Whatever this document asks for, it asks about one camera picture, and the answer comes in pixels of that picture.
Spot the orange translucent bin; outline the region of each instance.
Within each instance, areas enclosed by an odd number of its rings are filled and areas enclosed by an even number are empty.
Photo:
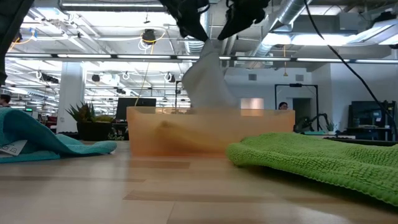
[[[133,156],[224,157],[245,137],[291,132],[294,119],[292,110],[127,108]]]

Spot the green towel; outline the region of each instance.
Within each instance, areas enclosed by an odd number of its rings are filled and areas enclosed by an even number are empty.
[[[107,154],[116,149],[113,141],[86,146],[62,134],[55,135],[27,113],[12,108],[0,108],[0,146],[27,140],[15,157],[0,157],[0,163],[59,159],[62,156]]]
[[[259,165],[357,190],[398,206],[398,145],[362,146],[293,133],[267,133],[228,146],[237,166]]]

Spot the white cloth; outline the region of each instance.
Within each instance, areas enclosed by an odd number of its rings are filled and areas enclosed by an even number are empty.
[[[224,80],[220,58],[211,40],[205,42],[200,59],[188,69],[182,83],[194,108],[238,108],[238,102]]]

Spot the doorway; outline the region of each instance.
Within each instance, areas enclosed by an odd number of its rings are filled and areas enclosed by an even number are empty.
[[[304,117],[311,118],[311,98],[293,98],[293,110],[296,124]]]

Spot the tag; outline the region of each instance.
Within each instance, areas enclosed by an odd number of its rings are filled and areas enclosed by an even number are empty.
[[[2,154],[2,152],[0,152],[0,159],[1,158],[7,158],[7,157],[13,157],[13,156],[10,155],[10,154]]]
[[[13,143],[1,146],[0,151],[13,156],[18,156],[19,153],[21,153],[22,149],[24,148],[26,142],[27,140],[14,141]]]

